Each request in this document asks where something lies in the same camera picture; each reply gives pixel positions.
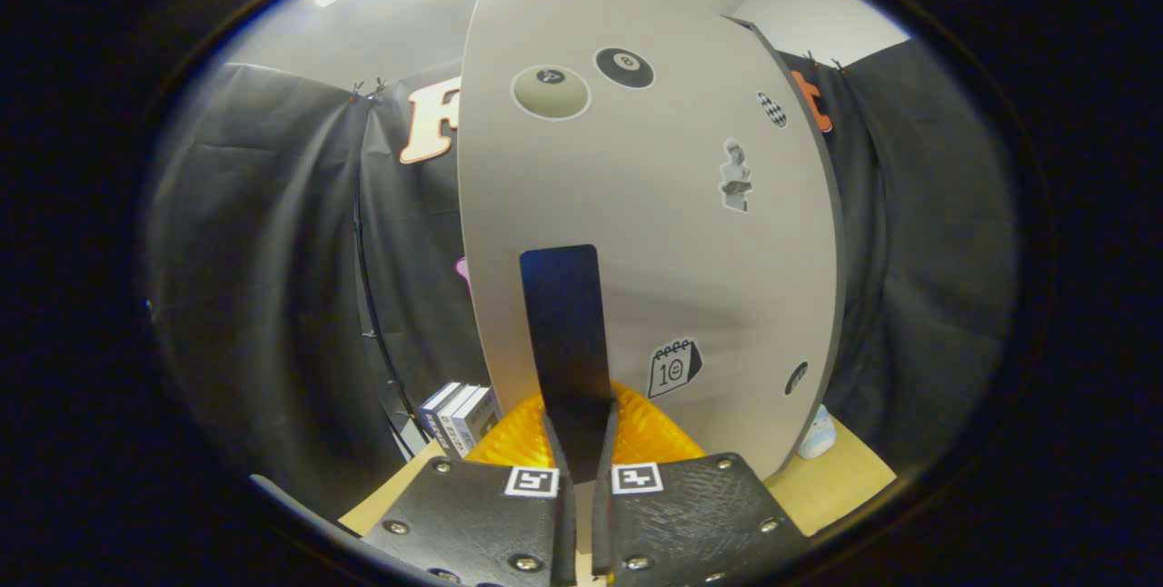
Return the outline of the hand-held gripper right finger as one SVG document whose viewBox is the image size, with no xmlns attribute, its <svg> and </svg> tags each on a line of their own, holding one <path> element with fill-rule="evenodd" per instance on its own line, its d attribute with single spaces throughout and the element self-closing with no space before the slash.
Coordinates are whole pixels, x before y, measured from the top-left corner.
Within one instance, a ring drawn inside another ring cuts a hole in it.
<svg viewBox="0 0 1163 587">
<path fill-rule="evenodd" d="M 749 464 L 706 453 L 627 385 L 613 385 L 595 479 L 592 566 L 611 586 L 748 586 L 809 542 Z"/>
</svg>

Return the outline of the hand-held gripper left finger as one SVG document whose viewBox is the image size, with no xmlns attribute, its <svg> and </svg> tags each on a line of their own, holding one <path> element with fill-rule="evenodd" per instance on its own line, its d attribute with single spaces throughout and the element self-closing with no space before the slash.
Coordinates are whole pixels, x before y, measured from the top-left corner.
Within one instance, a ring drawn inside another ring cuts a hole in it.
<svg viewBox="0 0 1163 587">
<path fill-rule="evenodd" d="M 466 460 L 424 450 L 342 516 L 366 545 L 457 586 L 573 586 L 572 484 L 543 398 Z"/>
</svg>

